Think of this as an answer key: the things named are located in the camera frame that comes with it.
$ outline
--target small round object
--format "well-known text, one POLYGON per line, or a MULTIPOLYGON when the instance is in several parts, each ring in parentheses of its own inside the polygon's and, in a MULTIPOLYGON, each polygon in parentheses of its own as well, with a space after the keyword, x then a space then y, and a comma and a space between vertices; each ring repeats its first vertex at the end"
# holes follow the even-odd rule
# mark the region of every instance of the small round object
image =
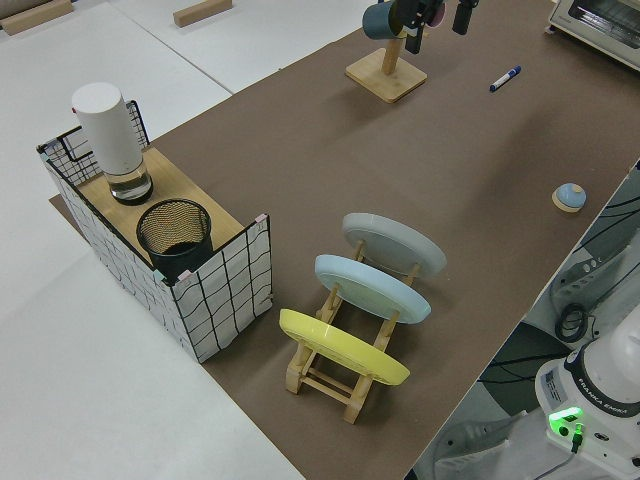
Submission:
POLYGON ((409 370, 373 345, 293 310, 280 310, 280 328, 320 355, 386 385, 400 385, 409 370))
POLYGON ((387 320, 396 312, 398 323, 420 323, 431 306, 418 292, 376 268, 336 255, 319 255, 316 276, 338 296, 356 307, 387 320))
POLYGON ((435 243, 400 222, 372 213, 350 213, 342 220, 342 233, 355 247, 364 241, 364 257, 400 275, 409 275, 416 264, 418 277, 432 277, 447 264, 435 243))
POLYGON ((560 210, 575 213, 584 206, 587 201, 587 193, 580 185, 565 183, 555 189, 551 199, 560 210))

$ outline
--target wooden mug tree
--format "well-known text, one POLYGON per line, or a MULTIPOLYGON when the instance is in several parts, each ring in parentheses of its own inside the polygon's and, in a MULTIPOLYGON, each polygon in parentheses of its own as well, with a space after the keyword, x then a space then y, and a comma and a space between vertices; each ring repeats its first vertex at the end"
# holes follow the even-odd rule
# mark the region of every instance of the wooden mug tree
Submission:
POLYGON ((387 103, 394 103, 422 85, 427 74, 399 58, 405 38, 392 38, 387 48, 380 48, 349 65, 352 78, 387 103))

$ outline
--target blue marker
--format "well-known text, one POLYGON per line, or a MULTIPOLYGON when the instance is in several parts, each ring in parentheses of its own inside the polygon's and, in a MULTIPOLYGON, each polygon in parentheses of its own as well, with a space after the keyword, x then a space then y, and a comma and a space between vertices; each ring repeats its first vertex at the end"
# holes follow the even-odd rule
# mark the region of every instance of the blue marker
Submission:
POLYGON ((517 74, 520 73, 520 70, 522 70, 522 67, 520 65, 516 65, 515 67, 513 67, 511 70, 509 70, 507 73, 505 73, 503 76, 501 76, 498 80, 496 80, 495 82, 493 82, 491 84, 491 86, 489 87, 489 91, 490 92, 495 92, 497 89, 499 89, 502 85, 504 85, 505 83, 507 83, 509 80, 511 80, 513 77, 515 77, 517 74))

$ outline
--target yellow plate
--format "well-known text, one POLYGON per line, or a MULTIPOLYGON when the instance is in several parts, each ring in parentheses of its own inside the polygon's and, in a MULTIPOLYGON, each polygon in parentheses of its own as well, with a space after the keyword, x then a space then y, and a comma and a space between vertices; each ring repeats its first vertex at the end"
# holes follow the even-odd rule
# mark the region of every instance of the yellow plate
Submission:
POLYGON ((320 355, 380 383, 400 385, 409 376, 407 367, 373 345, 308 315, 282 309, 280 328, 320 355))

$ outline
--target brown mat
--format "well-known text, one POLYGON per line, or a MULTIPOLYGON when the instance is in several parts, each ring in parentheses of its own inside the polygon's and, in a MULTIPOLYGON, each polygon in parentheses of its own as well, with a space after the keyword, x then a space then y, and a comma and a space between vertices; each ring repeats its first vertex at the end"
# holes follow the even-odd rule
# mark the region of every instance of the brown mat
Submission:
MULTIPOLYGON (((401 479, 637 159, 640 76, 543 34, 551 7, 481 2, 467 37, 450 15, 403 54, 429 77, 395 105, 344 75, 381 46, 358 31, 154 142, 241 223, 271 215, 274 308, 204 367, 306 477, 401 479), (568 181, 588 193, 573 216, 551 202, 568 181), (412 375, 374 385, 355 426, 319 392, 285 391, 295 344, 277 325, 282 307, 322 304, 314 259, 350 253, 349 212, 406 223, 449 259, 414 285, 432 315, 387 350, 412 375)), ((370 340, 379 326, 348 306, 336 325, 370 340)))

